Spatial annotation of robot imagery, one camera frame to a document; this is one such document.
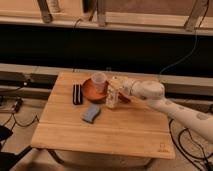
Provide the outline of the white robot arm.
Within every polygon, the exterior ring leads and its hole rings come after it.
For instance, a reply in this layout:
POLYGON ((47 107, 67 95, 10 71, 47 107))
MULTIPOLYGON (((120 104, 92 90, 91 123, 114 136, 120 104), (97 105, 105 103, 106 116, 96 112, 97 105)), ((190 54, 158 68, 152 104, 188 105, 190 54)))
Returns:
POLYGON ((145 99, 147 105, 151 108, 167 114, 213 143, 213 116, 167 99, 165 97, 165 87, 162 83, 152 80, 141 81, 123 76, 116 76, 113 81, 116 88, 125 94, 145 99))

